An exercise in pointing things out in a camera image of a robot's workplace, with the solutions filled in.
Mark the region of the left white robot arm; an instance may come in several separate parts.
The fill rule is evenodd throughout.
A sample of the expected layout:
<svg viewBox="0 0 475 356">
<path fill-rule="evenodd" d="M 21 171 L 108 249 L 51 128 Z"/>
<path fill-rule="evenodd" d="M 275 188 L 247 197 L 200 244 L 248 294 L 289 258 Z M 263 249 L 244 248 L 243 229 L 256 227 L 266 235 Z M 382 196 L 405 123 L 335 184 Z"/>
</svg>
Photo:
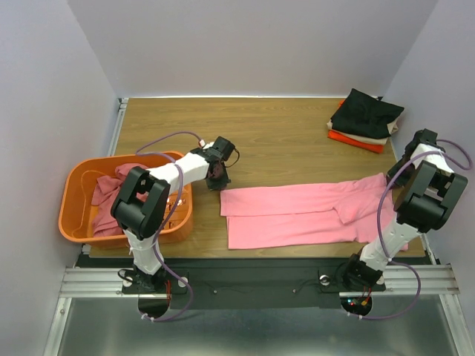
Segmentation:
<svg viewBox="0 0 475 356">
<path fill-rule="evenodd" d="M 184 187 L 204 180 L 210 191 L 222 191 L 231 182 L 226 162 L 235 145 L 219 136 L 179 159 L 166 154 L 168 163 L 156 168 L 131 168 L 111 206 L 111 216 L 125 233 L 134 258 L 134 269 L 119 273 L 127 286 L 159 291 L 168 272 L 158 246 L 158 235 L 177 209 Z"/>
</svg>

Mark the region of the light pink t shirt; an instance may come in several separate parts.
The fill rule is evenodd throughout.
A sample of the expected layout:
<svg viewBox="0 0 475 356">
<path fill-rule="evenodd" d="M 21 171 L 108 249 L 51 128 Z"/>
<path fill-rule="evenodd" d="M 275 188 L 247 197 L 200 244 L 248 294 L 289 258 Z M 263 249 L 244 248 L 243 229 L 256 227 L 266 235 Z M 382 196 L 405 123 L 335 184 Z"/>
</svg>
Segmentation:
<svg viewBox="0 0 475 356">
<path fill-rule="evenodd" d="M 360 180 L 236 188 L 220 194 L 230 249 L 289 245 L 370 243 L 377 238 L 376 213 L 386 188 L 384 174 Z M 381 226 L 395 217 L 387 194 Z"/>
</svg>

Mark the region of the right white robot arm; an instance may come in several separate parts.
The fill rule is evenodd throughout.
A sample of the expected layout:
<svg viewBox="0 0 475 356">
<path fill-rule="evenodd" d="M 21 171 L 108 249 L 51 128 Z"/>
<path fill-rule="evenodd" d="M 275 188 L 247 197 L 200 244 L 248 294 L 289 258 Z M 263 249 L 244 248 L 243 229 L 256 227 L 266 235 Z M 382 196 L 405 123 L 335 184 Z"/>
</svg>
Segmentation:
<svg viewBox="0 0 475 356">
<path fill-rule="evenodd" d="M 390 180 L 379 201 L 377 238 L 353 254 L 342 270 L 342 283 L 349 289 L 372 288 L 382 282 L 387 265 L 411 240 L 439 230 L 462 196 L 468 179 L 456 173 L 454 162 L 439 146 L 442 139 L 428 129 L 417 131 L 404 149 L 404 156 L 388 171 Z M 393 210 L 395 217 L 381 226 L 381 210 L 392 187 L 401 189 Z"/>
</svg>

